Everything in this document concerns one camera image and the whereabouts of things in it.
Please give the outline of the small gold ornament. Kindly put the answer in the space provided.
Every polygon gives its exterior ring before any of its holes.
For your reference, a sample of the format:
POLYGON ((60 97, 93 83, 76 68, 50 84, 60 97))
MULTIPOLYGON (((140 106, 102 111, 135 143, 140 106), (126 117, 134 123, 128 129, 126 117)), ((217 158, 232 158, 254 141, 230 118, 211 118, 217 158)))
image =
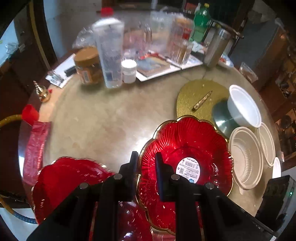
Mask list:
POLYGON ((43 85, 39 85, 36 81, 33 81, 33 84, 35 86, 36 94, 40 102, 42 103, 48 102, 51 97, 49 90, 46 89, 46 87, 44 87, 43 85))

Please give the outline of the cream plastic bowl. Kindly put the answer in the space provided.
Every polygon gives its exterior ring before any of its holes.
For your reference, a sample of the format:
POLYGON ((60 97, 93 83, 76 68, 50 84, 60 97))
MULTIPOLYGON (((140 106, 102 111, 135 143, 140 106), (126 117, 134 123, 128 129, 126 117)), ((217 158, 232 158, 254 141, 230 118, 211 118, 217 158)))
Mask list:
POLYGON ((229 138, 229 151, 233 157, 233 175, 243 190, 253 189, 263 173, 263 154, 255 134, 246 127, 234 129, 229 138))

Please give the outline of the white foam bowl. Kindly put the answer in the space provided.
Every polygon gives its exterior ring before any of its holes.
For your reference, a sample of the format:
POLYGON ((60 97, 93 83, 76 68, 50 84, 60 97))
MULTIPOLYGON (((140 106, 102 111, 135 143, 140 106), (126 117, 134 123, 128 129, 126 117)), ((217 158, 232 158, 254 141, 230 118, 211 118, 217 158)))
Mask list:
POLYGON ((268 168, 273 167, 275 159, 275 145, 273 136, 265 123, 261 123, 256 129, 255 135, 259 141, 265 165, 268 168))
POLYGON ((230 115, 239 126, 259 128, 262 118, 258 106, 248 92, 238 85, 229 87, 227 107, 230 115))

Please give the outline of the clear plastic food container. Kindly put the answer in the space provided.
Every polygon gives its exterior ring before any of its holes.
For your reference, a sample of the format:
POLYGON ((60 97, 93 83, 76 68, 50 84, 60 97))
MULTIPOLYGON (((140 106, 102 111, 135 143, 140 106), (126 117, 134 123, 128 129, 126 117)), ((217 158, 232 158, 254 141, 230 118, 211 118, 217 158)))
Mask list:
POLYGON ((239 67, 239 72, 250 82, 254 83, 258 80, 257 75, 254 73, 254 71, 245 63, 242 62, 239 67))

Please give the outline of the book on paper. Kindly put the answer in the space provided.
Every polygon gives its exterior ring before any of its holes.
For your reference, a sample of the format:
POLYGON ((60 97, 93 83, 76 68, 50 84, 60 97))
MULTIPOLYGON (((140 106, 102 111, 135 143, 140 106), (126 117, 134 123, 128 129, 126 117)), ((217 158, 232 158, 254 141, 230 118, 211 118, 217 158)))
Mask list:
POLYGON ((145 77, 150 77, 170 69, 170 63, 158 57, 146 57, 144 59, 138 59, 136 63, 137 72, 144 75, 145 77))

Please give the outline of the green plastic bottle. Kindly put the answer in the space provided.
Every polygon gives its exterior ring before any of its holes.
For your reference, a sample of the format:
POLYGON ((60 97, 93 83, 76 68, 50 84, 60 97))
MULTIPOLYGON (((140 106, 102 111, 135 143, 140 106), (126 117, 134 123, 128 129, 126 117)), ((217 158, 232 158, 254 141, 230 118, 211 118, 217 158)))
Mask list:
POLYGON ((210 5, 208 3, 204 3, 203 6, 200 6, 200 8, 195 11, 194 30, 191 38, 196 43, 200 43, 203 40, 204 34, 208 28, 208 22, 211 18, 209 7, 210 5))

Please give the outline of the steel thermos flask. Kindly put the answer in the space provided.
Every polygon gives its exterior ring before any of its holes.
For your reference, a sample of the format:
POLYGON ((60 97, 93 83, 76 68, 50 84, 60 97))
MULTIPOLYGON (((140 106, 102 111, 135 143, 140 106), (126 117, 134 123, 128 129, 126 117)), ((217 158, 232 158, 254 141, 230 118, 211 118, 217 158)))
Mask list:
POLYGON ((229 40, 231 38, 231 34, 223 29, 219 28, 216 30, 206 53, 204 54, 203 63, 209 67, 213 68, 217 65, 221 55, 223 54, 229 40))

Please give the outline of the bagged liquor bottle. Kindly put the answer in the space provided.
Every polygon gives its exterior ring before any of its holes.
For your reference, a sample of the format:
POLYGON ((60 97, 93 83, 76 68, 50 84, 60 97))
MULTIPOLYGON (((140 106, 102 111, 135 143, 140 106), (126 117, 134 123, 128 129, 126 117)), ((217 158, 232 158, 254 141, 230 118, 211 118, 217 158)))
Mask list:
POLYGON ((184 63, 185 54, 190 45, 189 38, 193 30, 193 20, 180 14, 173 17, 166 53, 169 59, 178 65, 184 63))

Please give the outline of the peanut butter jar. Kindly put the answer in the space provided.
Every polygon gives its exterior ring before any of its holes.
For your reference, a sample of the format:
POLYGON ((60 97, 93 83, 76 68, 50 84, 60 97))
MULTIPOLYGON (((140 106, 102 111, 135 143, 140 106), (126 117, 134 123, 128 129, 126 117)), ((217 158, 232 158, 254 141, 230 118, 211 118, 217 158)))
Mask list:
POLYGON ((84 85, 98 84, 103 80, 99 53, 96 47, 79 50, 74 56, 76 72, 84 85))

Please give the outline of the clear glass mug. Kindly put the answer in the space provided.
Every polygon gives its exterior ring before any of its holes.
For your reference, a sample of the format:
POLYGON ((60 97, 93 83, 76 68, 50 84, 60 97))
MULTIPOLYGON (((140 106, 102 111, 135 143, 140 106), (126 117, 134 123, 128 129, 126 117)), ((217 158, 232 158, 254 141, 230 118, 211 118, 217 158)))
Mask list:
POLYGON ((138 22, 127 26, 123 36, 123 58, 137 59, 144 56, 152 44, 152 30, 148 24, 138 22))

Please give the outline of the red flower plate with sticker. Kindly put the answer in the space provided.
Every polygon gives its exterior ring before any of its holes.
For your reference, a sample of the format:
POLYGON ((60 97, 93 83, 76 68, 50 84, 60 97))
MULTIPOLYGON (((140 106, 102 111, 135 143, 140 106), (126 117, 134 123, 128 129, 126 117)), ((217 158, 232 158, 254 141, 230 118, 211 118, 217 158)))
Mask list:
POLYGON ((156 153, 165 164, 193 184, 213 183, 228 196, 233 187, 233 157, 226 139, 206 120, 184 115, 162 123, 139 157, 137 201, 153 228, 176 233, 175 205, 160 200, 155 168, 156 153))

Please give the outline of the red flower plate left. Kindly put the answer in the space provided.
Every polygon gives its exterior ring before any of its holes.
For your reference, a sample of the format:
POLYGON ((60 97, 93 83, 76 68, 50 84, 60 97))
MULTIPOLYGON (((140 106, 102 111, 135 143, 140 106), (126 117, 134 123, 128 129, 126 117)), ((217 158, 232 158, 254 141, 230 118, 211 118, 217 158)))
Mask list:
MULTIPOLYGON (((60 157, 38 174, 32 189, 37 229, 29 240, 93 240, 98 186, 116 173, 92 159, 60 157)), ((152 240, 135 200, 119 202, 118 240, 152 240)))

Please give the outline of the round steel lid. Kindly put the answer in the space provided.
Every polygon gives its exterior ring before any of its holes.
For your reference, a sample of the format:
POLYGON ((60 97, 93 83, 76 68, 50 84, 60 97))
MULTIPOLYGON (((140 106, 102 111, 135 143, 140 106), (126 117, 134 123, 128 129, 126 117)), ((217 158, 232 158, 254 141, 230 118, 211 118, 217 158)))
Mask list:
POLYGON ((239 127, 228 110, 227 99, 222 99, 213 106, 212 119, 217 130, 227 139, 229 139, 231 133, 239 127))

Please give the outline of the red plastic package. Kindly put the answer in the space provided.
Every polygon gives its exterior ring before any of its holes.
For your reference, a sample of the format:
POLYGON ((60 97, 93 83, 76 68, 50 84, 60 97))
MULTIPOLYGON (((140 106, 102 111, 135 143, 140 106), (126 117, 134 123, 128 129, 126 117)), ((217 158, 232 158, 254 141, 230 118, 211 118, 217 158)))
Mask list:
POLYGON ((35 121, 25 150, 23 180, 34 186, 38 173, 43 168, 43 152, 51 129, 51 122, 35 121))

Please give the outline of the gold glitter placemat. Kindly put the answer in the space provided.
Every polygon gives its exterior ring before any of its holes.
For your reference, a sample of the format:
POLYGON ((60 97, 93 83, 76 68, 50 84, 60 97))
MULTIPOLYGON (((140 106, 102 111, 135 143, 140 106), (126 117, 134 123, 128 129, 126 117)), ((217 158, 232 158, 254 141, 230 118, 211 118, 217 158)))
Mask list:
POLYGON ((229 91, 226 87, 212 80, 197 79, 186 83, 178 93, 177 117, 193 115, 200 120, 214 123, 212 109, 218 102, 228 99, 229 91), (203 105, 196 111, 193 106, 197 104, 208 92, 212 92, 203 105))

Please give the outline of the gold patterned stick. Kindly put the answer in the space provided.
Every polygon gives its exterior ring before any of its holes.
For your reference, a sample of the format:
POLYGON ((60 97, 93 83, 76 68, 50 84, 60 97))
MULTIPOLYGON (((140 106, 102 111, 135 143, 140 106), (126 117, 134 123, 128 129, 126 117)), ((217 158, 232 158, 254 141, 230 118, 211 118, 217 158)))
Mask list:
POLYGON ((205 102, 206 100, 211 96, 212 91, 209 91, 205 96, 203 96, 192 108, 192 111, 197 111, 205 102))

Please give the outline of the small white jar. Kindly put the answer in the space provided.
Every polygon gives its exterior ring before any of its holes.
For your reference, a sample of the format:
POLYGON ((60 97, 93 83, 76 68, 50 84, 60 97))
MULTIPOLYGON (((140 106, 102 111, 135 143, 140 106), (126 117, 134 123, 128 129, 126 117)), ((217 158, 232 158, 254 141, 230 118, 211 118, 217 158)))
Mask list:
POLYGON ((131 84, 136 81, 137 62, 132 59, 125 59, 121 62, 122 78, 126 84, 131 84))

